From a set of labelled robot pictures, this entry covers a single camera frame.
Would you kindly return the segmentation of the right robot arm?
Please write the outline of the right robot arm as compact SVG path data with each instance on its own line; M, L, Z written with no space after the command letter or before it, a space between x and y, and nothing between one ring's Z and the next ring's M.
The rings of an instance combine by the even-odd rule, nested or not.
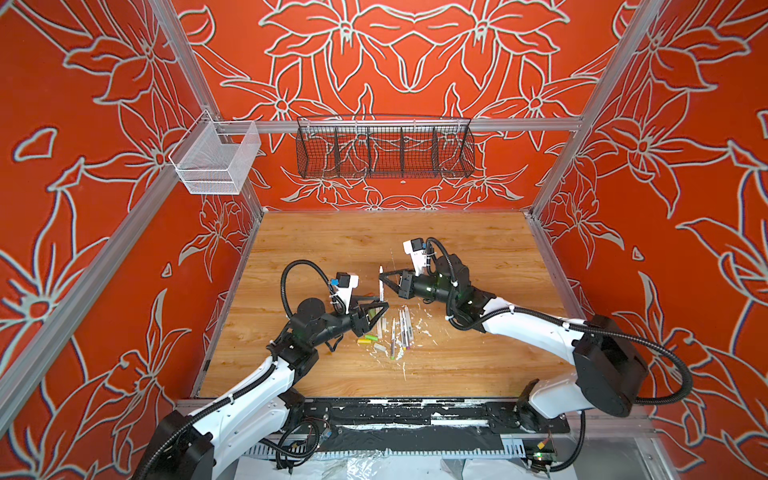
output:
M439 258L432 271L394 270L380 273L379 279L403 299L444 304L457 329L508 337L570 365L568 373L530 381L518 396L514 415L526 431L540 431L574 411L596 409L626 417L638 402L647 364L608 317L553 317L515 305L473 286L457 256Z

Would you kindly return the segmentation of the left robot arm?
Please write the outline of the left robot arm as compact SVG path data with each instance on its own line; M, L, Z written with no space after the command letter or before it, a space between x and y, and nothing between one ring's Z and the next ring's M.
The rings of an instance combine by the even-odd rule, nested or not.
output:
M372 301L328 312L318 298L303 300L288 313L256 370L206 406L163 418L132 477L219 478L248 449L289 423L303 402L291 389L319 360L317 347L348 332L364 336L388 309L388 303Z

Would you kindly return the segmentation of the white pen green tip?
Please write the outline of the white pen green tip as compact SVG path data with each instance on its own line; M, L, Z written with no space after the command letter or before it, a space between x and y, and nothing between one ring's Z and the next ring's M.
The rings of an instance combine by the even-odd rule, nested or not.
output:
M379 278L379 280L378 280L379 300L384 302L385 301L385 297L384 297L385 288L384 288L384 283L381 280L381 274L382 273L383 273L383 265L379 265L379 277L378 277Z

